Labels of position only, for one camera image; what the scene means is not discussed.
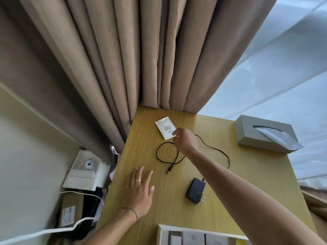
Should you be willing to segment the person's left hand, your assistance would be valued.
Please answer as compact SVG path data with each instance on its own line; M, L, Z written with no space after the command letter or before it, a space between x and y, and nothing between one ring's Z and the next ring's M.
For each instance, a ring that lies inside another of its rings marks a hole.
M140 219L148 213L152 205L153 196L149 196L149 188L151 187L149 184L153 171L150 170L147 176L142 176L141 186L134 185L135 172L136 168L125 178L122 208L126 206L133 208L138 215L138 219Z

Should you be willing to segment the person's right hand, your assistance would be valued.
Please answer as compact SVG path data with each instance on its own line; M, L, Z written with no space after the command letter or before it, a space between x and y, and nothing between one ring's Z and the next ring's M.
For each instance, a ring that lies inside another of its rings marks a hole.
M195 134L186 128L183 128L182 143L180 145L175 145L175 147L186 157L192 153L199 152L198 141Z

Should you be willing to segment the white paper sachet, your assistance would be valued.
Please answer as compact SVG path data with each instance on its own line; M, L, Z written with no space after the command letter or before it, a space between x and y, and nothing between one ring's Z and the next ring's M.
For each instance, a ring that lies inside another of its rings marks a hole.
M176 130L176 127L171 122L169 117L162 118L156 121L155 124L165 140L175 137L175 135L173 135L173 132Z

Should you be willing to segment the person's right forearm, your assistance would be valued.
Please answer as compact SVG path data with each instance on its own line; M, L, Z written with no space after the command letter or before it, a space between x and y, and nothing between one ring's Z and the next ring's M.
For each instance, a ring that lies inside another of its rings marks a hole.
M198 149L183 154L195 165L253 245L327 245L282 204Z

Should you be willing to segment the person's left forearm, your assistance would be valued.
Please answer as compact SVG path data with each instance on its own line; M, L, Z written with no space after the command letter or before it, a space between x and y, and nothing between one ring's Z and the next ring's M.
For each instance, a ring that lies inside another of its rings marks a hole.
M136 222L130 210L119 210L103 227L92 234L82 245L117 245L123 235Z

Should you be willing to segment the thin black wrist band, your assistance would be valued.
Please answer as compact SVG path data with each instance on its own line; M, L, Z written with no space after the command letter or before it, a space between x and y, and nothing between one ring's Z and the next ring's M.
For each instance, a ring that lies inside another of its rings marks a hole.
M122 210L124 210L124 209L132 211L136 216L136 221L138 220L138 215L137 215L136 211L133 208L131 208L129 206L126 206L126 207L122 208Z

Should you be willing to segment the black power adapter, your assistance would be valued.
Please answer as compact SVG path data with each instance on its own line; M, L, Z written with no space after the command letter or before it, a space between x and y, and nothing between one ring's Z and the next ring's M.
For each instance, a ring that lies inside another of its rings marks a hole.
M205 189L205 186L206 183L204 178L202 180L198 178L193 178L185 194L186 198L194 204L204 202L202 199L206 199L205 197L203 197L203 191Z

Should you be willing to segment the white tray box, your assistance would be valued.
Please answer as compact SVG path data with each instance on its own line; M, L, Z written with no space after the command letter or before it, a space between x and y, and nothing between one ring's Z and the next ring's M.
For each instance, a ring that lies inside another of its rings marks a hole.
M157 245L252 245L243 235L158 225Z

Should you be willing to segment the black bag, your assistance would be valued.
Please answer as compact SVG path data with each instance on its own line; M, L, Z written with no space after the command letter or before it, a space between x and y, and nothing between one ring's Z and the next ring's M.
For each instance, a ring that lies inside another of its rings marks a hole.
M83 190L82 192L85 194L95 195L100 198L103 197L103 191L100 187L97 187L95 191ZM100 199L97 197L84 195L82 218L95 217L97 209L101 203ZM73 241L83 240L86 238L86 236L95 229L95 226L96 225L92 220L86 220L80 223L76 229L72 231Z

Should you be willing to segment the white open carton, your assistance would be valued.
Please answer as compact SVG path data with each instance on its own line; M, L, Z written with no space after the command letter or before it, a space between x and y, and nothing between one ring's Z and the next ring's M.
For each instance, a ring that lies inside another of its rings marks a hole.
M94 161L94 171L84 169L87 159ZM95 191L97 187L105 188L111 166L88 150L79 150L68 175L64 188Z

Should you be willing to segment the grey tissue box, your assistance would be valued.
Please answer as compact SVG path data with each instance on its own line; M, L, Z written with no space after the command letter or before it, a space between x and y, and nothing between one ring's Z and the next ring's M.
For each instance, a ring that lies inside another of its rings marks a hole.
M280 145L274 143L268 139L262 133L253 128L254 125L266 126L275 129L279 129L291 135L294 139L297 139L293 127L287 123L281 123L277 121L261 119L246 115L239 116L235 122L235 133L238 144L252 146L261 149L267 149L271 151L284 153L285 150Z

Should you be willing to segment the brown cardboard box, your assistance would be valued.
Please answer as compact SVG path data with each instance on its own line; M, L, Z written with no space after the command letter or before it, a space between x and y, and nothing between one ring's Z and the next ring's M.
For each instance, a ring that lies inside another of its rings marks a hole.
M65 194L62 201L59 228L72 227L82 218L84 196L77 193Z

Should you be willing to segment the beige curtain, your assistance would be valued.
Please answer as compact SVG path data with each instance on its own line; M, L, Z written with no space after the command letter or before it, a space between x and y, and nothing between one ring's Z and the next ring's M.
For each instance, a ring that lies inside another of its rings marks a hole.
M197 113L277 0L0 0L0 83L101 159L139 104Z

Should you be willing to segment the white tissue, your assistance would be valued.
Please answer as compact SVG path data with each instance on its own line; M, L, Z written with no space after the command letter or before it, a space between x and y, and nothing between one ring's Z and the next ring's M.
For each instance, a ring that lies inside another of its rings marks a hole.
M283 147L285 150L284 153L292 153L304 148L304 146L301 145L299 141L294 139L288 133L279 129L260 125L254 125L253 128L262 133L268 139L272 140L274 143Z

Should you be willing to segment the white sheer curtain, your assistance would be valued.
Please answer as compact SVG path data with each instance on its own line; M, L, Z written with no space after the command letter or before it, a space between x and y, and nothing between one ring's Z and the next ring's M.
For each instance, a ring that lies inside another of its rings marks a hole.
M327 0L277 0L199 114L291 124L288 155L300 185L327 190Z

